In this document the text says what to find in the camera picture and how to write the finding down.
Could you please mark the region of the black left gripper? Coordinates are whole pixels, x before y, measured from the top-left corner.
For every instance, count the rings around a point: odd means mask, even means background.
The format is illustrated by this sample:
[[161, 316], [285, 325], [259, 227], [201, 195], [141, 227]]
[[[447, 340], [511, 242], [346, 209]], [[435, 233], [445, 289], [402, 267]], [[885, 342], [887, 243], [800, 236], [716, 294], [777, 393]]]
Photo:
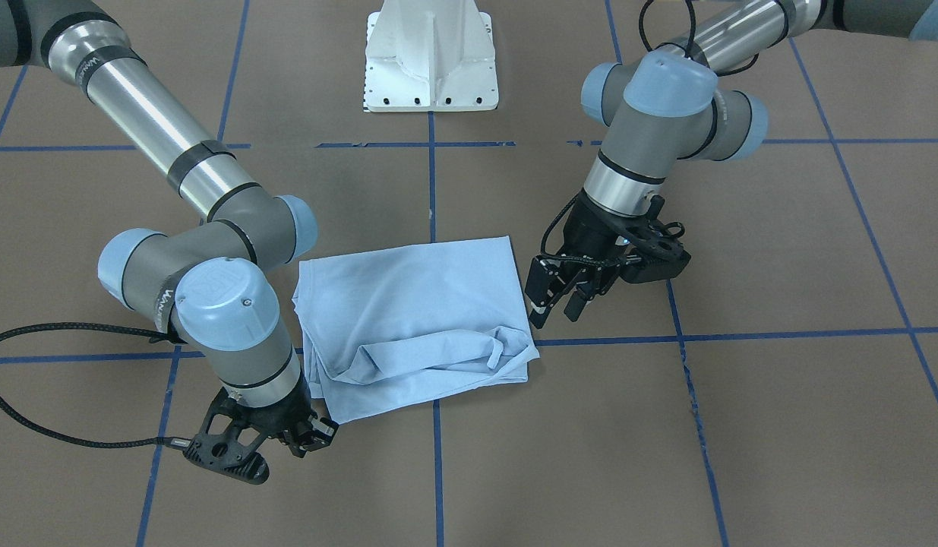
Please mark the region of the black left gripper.
[[584, 308], [617, 280], [634, 283], [636, 263], [630, 243], [624, 233], [631, 218], [605, 210], [590, 200], [586, 191], [580, 191], [575, 204], [569, 209], [563, 228], [564, 241], [555, 252], [558, 256], [581, 258], [590, 262], [605, 262], [600, 273], [583, 273], [583, 265], [550, 259], [537, 255], [532, 259], [526, 278], [524, 294], [530, 301], [529, 321], [535, 329], [542, 329], [552, 309], [569, 293], [564, 315], [577, 321]]

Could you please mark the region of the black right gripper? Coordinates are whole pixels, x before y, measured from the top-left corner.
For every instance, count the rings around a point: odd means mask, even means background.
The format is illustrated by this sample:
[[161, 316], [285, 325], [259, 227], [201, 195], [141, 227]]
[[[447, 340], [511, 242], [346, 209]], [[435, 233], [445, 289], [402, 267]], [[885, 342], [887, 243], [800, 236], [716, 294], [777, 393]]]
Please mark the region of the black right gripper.
[[313, 410], [308, 381], [302, 376], [295, 381], [291, 376], [276, 377], [260, 387], [235, 388], [233, 399], [236, 425], [242, 431], [250, 428], [257, 432], [246, 453], [256, 453], [264, 440], [271, 438], [303, 458], [309, 451], [329, 447], [340, 428]]

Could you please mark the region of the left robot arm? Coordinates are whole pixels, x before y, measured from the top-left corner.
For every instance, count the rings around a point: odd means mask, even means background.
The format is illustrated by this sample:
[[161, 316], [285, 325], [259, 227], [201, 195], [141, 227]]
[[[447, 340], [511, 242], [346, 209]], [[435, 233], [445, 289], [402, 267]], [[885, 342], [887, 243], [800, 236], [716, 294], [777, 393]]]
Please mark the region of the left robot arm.
[[581, 87], [581, 107], [608, 130], [583, 187], [555, 217], [562, 246], [532, 259], [524, 289], [542, 328], [567, 299], [579, 319], [615, 281], [659, 283], [690, 263], [684, 226], [664, 223], [661, 187], [678, 160], [739, 160], [761, 145], [769, 115], [754, 96], [720, 90], [761, 52], [813, 29], [938, 41], [938, 1], [743, 1], [632, 65], [604, 63]]

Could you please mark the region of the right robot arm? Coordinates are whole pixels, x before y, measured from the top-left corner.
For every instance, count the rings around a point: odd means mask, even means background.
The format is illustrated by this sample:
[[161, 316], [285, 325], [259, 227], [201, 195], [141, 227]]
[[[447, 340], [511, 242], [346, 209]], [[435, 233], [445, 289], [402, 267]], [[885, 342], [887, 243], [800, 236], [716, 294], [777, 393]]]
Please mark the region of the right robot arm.
[[[315, 245], [302, 198], [277, 196], [166, 86], [131, 34], [93, 1], [0, 1], [0, 76], [61, 141], [0, 158], [0, 342], [40, 331], [123, 333], [204, 357], [214, 394], [197, 433], [104, 442], [22, 426], [91, 449], [163, 444], [217, 470], [263, 443], [294, 457], [333, 442], [270, 275]], [[0, 100], [0, 118], [7, 98]], [[8, 130], [0, 121], [0, 134]]]

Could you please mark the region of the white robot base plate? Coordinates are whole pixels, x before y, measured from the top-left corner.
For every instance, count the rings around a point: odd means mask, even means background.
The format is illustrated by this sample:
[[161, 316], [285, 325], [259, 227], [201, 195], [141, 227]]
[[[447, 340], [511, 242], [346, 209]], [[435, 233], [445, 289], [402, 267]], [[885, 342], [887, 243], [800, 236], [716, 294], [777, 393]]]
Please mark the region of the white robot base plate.
[[475, 1], [385, 1], [367, 16], [365, 31], [368, 113], [497, 108], [492, 18]]

